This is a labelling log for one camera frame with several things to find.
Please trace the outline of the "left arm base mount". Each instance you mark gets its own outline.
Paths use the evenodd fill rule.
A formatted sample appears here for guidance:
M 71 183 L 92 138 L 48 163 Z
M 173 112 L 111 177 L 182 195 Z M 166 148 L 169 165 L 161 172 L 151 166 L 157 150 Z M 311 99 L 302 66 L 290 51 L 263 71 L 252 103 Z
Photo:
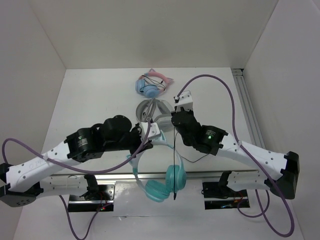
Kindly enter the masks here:
M 86 199 L 84 196 L 70 195 L 67 208 L 70 213 L 113 212 L 115 198 L 115 183 L 99 183 L 99 192 Z

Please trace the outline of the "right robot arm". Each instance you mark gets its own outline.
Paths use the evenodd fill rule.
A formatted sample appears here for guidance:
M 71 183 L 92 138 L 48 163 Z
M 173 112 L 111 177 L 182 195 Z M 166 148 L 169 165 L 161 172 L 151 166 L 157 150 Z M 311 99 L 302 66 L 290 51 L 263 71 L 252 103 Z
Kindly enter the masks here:
M 277 153 L 236 140 L 223 129 L 200 124 L 191 110 L 171 112 L 171 122 L 185 146 L 204 154 L 232 159 L 254 169 L 247 173 L 224 171 L 218 184 L 223 196 L 241 190 L 261 189 L 288 200 L 295 198 L 300 172 L 297 153 Z

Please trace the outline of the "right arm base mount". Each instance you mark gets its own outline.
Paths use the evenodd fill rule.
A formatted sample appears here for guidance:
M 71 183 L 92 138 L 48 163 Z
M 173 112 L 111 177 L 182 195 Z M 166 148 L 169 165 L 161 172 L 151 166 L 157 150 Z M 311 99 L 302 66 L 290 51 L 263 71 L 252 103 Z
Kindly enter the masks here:
M 220 187 L 218 182 L 203 182 L 201 194 L 204 197 L 206 210 L 249 208 L 248 192 L 246 190 L 233 191 Z

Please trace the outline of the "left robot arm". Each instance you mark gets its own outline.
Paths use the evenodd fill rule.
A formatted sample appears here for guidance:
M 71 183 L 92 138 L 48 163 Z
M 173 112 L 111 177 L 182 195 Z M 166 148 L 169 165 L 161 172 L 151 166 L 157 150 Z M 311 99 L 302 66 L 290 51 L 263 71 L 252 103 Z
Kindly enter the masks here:
M 0 165 L 0 200 L 17 208 L 26 206 L 46 196 L 76 195 L 92 200 L 97 197 L 99 187 L 96 175 L 115 171 L 131 161 L 150 146 L 150 141 L 159 137 L 161 131 L 152 120 L 132 125 L 123 116 L 116 115 L 104 123 L 80 128 L 45 153 L 38 153 L 15 138 L 7 138 L 2 144 L 4 162 Z M 14 142 L 35 155 L 21 164 L 9 164 L 6 144 Z M 78 165 L 89 160 L 100 159 L 105 152 L 129 151 L 130 157 L 108 169 L 84 170 Z

